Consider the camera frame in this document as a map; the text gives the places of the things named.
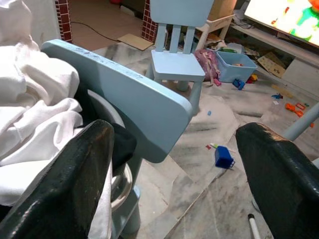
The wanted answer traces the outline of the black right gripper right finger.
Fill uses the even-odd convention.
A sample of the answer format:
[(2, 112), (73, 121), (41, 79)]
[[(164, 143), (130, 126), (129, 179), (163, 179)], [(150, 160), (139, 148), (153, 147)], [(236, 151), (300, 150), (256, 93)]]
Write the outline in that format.
[(257, 122), (236, 130), (252, 195), (276, 239), (319, 237), (319, 170), (291, 141)]

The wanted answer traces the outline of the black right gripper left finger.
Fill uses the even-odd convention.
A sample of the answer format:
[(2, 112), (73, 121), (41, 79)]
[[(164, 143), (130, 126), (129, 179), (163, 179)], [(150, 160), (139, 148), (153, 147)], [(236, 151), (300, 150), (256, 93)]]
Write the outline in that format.
[(85, 239), (101, 197), (114, 144), (98, 119), (36, 176), (0, 224), (3, 239)]

